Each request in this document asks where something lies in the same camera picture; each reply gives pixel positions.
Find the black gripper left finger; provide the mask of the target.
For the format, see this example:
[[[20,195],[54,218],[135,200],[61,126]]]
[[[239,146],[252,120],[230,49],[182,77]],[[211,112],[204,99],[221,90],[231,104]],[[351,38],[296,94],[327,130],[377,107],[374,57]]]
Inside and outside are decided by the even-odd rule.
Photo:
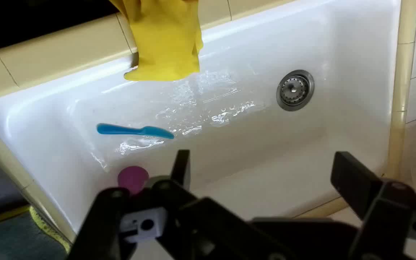
[[[169,177],[152,178],[143,192],[101,191],[67,260],[130,260],[143,237],[127,242],[127,216],[159,210],[152,236],[175,260],[286,260],[286,249],[210,198],[188,191],[191,152],[179,151]]]

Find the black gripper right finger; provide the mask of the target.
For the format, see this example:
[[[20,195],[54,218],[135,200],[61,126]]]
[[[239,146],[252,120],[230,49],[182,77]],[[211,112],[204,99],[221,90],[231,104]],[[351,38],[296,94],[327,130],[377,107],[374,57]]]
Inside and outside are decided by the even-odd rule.
[[[363,221],[351,243],[350,260],[412,260],[408,240],[416,242],[416,191],[373,174],[350,152],[334,155],[331,184]]]

